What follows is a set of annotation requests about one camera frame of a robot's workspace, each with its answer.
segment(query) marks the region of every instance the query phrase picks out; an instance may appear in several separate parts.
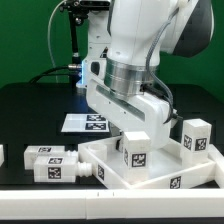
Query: white cylinder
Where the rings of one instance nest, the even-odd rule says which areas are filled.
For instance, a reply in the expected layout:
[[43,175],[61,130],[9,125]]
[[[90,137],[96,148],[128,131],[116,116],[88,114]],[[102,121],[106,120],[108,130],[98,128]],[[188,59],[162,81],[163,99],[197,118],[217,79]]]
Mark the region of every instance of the white cylinder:
[[88,149],[102,161],[107,161],[107,146],[104,144],[90,144]]

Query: screw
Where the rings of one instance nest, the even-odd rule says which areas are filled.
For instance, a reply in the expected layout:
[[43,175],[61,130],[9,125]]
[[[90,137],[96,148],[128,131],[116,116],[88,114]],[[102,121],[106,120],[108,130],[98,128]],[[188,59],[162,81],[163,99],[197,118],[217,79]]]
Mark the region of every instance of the screw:
[[74,6],[75,7],[79,6],[79,2],[78,1],[74,2]]
[[76,19],[75,19],[75,22],[76,22],[77,25],[80,25],[80,24],[82,23],[82,20],[79,19],[79,18],[76,18]]

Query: white box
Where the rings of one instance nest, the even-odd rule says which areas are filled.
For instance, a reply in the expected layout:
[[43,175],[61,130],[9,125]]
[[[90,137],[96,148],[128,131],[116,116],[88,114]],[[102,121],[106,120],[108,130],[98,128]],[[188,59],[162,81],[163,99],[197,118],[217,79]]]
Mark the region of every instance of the white box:
[[35,182],[70,182],[76,180],[77,157],[39,156],[34,163]]
[[181,144],[192,152],[208,150],[212,126],[201,120],[186,120],[183,123]]
[[32,170],[38,156],[64,156],[64,146],[28,146],[24,152],[24,165],[26,170]]
[[133,184],[149,178],[151,140],[145,132],[125,132],[123,143],[124,179]]

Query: black table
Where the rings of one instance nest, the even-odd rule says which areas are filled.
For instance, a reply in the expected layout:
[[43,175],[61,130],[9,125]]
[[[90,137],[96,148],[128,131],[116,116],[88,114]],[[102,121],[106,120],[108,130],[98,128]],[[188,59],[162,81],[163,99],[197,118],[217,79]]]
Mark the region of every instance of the black table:
[[[193,85],[170,85],[174,107],[184,119],[201,118],[213,125],[211,143],[224,152],[224,104],[204,89]],[[110,137],[110,134],[60,132],[67,113],[94,113],[85,99],[69,84],[10,84],[0,90],[0,144],[5,162],[0,168],[0,190],[104,189],[94,177],[78,178],[75,184],[35,184],[32,172],[24,170],[23,153],[28,145],[65,145],[77,150],[77,144]],[[171,131],[180,141],[182,122]],[[214,182],[200,187],[217,187]],[[220,219],[151,219],[141,223],[219,223]],[[105,223],[105,221],[88,221]],[[74,223],[54,221],[54,223]],[[107,223],[139,223],[136,220],[110,220]]]

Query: cable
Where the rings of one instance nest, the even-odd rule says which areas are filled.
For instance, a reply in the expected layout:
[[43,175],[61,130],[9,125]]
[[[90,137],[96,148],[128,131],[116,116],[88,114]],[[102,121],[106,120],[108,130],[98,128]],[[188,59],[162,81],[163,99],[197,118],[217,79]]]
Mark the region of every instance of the cable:
[[81,76],[79,75],[74,75],[74,74],[42,74],[34,77],[33,79],[30,80],[29,83],[35,84],[37,83],[41,78],[43,77],[53,77],[53,76],[68,76],[68,77],[75,77],[75,81],[78,82],[81,79]]
[[173,95],[172,95],[172,92],[170,91],[170,89],[166,86],[166,84],[163,83],[156,76],[156,74],[150,69],[150,61],[151,61],[153,52],[156,48],[156,45],[158,44],[163,32],[165,31],[167,26],[169,26],[171,24],[172,19],[174,18],[175,15],[177,15],[178,12],[179,12],[179,7],[176,10],[174,10],[174,12],[169,16],[168,20],[159,29],[159,32],[157,33],[156,38],[154,39],[154,41],[153,41],[153,43],[152,43],[152,45],[149,49],[149,52],[147,54],[147,57],[146,57],[146,71],[154,79],[154,81],[165,91],[165,93],[168,96],[167,101],[168,101],[169,106],[170,106],[170,111],[169,111],[169,116],[168,116],[167,120],[164,122],[164,124],[168,123],[172,119],[172,115],[173,115]]
[[60,70],[65,70],[65,69],[69,69],[68,66],[60,66],[60,67],[51,68],[51,69],[49,69],[49,70],[41,73],[40,75],[35,76],[34,78],[32,78],[29,81],[29,83],[36,83],[40,78],[42,78],[44,76],[51,76],[50,73],[52,73],[52,72],[56,72],[56,71],[60,71]]
[[53,11],[52,14],[51,14],[49,23],[48,23],[47,43],[48,43],[48,50],[49,50],[49,54],[50,54],[50,58],[51,58],[51,63],[52,63],[52,65],[53,65],[54,68],[56,67],[56,63],[55,63],[54,56],[53,56],[53,53],[52,53],[52,48],[51,48],[51,25],[52,25],[52,21],[53,21],[53,18],[54,18],[54,16],[55,16],[56,11],[57,11],[58,8],[59,8],[63,3],[65,3],[66,1],[67,1],[67,0],[63,0],[63,1],[61,1],[61,2],[55,7],[54,11]]

